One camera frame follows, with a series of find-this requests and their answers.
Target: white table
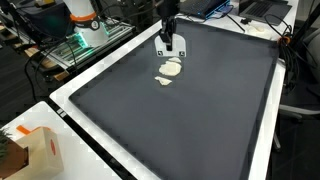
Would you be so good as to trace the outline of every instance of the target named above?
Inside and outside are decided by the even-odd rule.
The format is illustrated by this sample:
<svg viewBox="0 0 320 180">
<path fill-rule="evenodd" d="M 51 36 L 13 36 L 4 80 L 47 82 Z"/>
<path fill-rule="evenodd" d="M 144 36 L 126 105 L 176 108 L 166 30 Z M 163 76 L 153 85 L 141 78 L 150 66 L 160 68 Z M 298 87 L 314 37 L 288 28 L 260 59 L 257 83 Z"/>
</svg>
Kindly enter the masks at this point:
<svg viewBox="0 0 320 180">
<path fill-rule="evenodd" d="M 8 133 L 12 134 L 13 140 L 23 136 L 16 130 L 19 125 L 29 130 L 38 126 L 46 126 L 57 134 L 64 171 L 53 180 L 121 180 L 45 102 L 36 104 L 4 126 L 8 128 Z"/>
<path fill-rule="evenodd" d="M 292 5 L 293 8 L 285 18 L 285 21 L 293 26 L 295 14 L 297 11 L 298 0 L 292 0 L 289 2 L 289 4 Z M 242 19 L 241 17 L 235 15 L 230 16 L 232 16 L 237 22 L 240 22 L 240 19 Z M 209 20 L 204 24 L 243 33 L 241 29 L 239 29 L 239 27 L 228 18 Z M 252 24 L 264 27 L 265 30 L 270 30 L 270 27 L 268 27 L 268 25 L 264 23 L 252 22 Z M 110 67 L 112 64 L 117 62 L 123 56 L 140 45 L 143 41 L 158 32 L 160 28 L 161 23 L 156 23 L 155 25 L 138 35 L 136 38 L 124 44 L 122 47 L 115 50 L 113 53 L 111 53 L 50 95 L 50 98 L 56 104 L 58 104 L 72 119 L 74 119 L 76 123 L 83 127 L 87 133 L 93 136 L 103 148 L 105 148 L 115 159 L 118 160 L 118 162 L 120 162 L 130 173 L 132 173 L 139 180 L 151 180 L 159 178 L 154 175 L 148 168 L 146 168 L 142 163 L 140 163 L 134 156 L 129 154 L 117 142 L 115 142 L 108 134 L 100 129 L 87 116 L 85 116 L 75 105 L 72 104 L 72 102 L 68 98 L 72 93 L 81 88 L 81 86 L 99 75 L 105 69 Z M 285 29 L 285 26 L 281 24 L 280 26 L 276 27 L 276 29 L 278 29 L 279 31 L 283 31 Z M 276 40 L 278 38 L 279 36 L 276 33 L 270 31 L 270 39 Z M 253 156 L 253 162 L 249 175 L 250 180 L 262 180 L 266 177 L 284 75 L 285 67 L 282 61 L 279 60 L 276 65 L 275 73 L 270 87 L 267 105 L 265 108 L 257 145 Z"/>
</svg>

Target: computer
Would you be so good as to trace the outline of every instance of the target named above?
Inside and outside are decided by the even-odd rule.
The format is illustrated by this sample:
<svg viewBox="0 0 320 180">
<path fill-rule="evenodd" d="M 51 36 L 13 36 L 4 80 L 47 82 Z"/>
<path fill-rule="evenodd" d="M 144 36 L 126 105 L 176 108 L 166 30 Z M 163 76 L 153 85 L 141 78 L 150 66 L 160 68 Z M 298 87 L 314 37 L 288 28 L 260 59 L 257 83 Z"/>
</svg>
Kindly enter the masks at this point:
<svg viewBox="0 0 320 180">
<path fill-rule="evenodd" d="M 180 3 L 180 12 L 201 19 L 208 19 L 230 3 L 230 0 L 186 0 Z"/>
<path fill-rule="evenodd" d="M 266 22 L 265 16 L 272 14 L 283 20 L 292 6 L 281 0 L 240 0 L 239 16 L 260 22 Z M 268 22 L 272 25 L 279 25 L 281 20 L 272 16 Z"/>
</svg>

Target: black mat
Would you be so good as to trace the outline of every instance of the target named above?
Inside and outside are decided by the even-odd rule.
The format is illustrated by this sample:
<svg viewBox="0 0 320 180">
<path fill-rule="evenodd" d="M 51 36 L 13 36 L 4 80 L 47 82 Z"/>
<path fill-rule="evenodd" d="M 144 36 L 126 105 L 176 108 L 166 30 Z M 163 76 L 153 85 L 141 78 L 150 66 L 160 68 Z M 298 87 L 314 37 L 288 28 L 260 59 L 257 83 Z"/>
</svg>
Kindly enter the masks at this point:
<svg viewBox="0 0 320 180">
<path fill-rule="evenodd" d="M 187 57 L 168 87 L 153 36 L 70 99 L 162 179 L 246 179 L 275 44 L 185 21 L 177 32 Z"/>
</svg>

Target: laptop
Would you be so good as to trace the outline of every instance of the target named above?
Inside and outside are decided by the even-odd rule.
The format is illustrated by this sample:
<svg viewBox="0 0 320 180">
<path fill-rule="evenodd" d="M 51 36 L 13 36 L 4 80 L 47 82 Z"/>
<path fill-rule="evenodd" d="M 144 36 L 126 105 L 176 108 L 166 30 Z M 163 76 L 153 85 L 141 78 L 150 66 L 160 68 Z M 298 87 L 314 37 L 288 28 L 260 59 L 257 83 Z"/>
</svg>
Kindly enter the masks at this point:
<svg viewBox="0 0 320 180">
<path fill-rule="evenodd" d="M 283 20 L 292 6 L 287 5 L 286 1 L 281 0 L 240 0 L 239 1 L 239 16 L 256 20 L 265 21 L 265 15 L 272 14 Z M 268 17 L 268 22 L 278 26 L 281 20 L 272 16 Z"/>
<path fill-rule="evenodd" d="M 180 12 L 200 19 L 208 19 L 226 5 L 230 0 L 185 0 L 180 3 Z"/>
</svg>

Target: desk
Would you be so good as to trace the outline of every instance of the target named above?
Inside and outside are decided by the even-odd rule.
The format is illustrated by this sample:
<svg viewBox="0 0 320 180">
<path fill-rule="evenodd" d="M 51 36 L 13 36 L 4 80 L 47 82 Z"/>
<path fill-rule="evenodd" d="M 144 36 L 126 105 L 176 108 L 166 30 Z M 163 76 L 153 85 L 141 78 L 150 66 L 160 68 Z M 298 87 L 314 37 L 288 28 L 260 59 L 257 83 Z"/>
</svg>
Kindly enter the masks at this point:
<svg viewBox="0 0 320 180">
<path fill-rule="evenodd" d="M 12 134 L 13 140 L 23 136 L 15 129 L 18 125 L 23 125 L 29 130 L 38 126 L 46 126 L 57 134 L 64 171 L 53 180 L 121 180 L 45 102 L 36 104 L 4 126 L 8 128 L 8 133 Z"/>
<path fill-rule="evenodd" d="M 293 8 L 290 10 L 285 21 L 291 25 L 294 25 L 295 14 L 297 11 L 298 0 L 290 1 L 290 5 Z M 237 22 L 240 21 L 240 17 L 235 15 L 232 16 Z M 268 25 L 252 22 L 259 26 L 265 27 L 265 29 L 270 29 Z M 223 18 L 219 20 L 209 20 L 206 25 L 219 27 L 235 32 L 242 33 L 238 26 L 236 26 L 230 19 Z M 72 119 L 76 121 L 83 129 L 95 137 L 95 140 L 101 144 L 103 148 L 106 149 L 115 159 L 118 160 L 129 172 L 131 172 L 139 180 L 150 180 L 159 179 L 154 175 L 148 168 L 146 168 L 141 162 L 139 162 L 135 157 L 129 154 L 123 147 L 121 147 L 117 142 L 115 142 L 108 134 L 106 134 L 102 129 L 100 129 L 94 122 L 87 118 L 72 102 L 68 97 L 74 93 L 76 90 L 81 88 L 84 84 L 89 82 L 91 79 L 99 75 L 105 69 L 110 67 L 112 64 L 117 62 L 123 56 L 128 54 L 134 48 L 136 48 L 143 41 L 151 37 L 153 34 L 158 32 L 161 28 L 161 23 L 158 22 L 128 43 L 124 44 L 121 48 L 115 50 L 113 53 L 93 65 L 91 68 L 80 74 L 78 77 L 74 78 L 72 81 L 68 82 L 60 89 L 55 91 L 50 95 L 50 98 L 57 103 Z M 276 27 L 279 31 L 285 29 L 284 25 L 281 24 Z M 271 32 L 271 39 L 278 39 L 277 34 Z M 249 179 L 250 180 L 260 180 L 265 179 L 269 154 L 271 151 L 271 144 L 276 124 L 276 117 L 278 113 L 278 107 L 281 97 L 282 85 L 284 80 L 285 67 L 281 60 L 278 61 L 275 73 L 273 76 L 272 84 L 270 87 L 269 96 L 267 99 L 267 105 L 264 111 L 264 116 L 261 123 L 261 128 L 258 136 L 258 141 L 256 145 L 256 150 L 253 156 L 252 167 L 250 170 Z"/>
</svg>

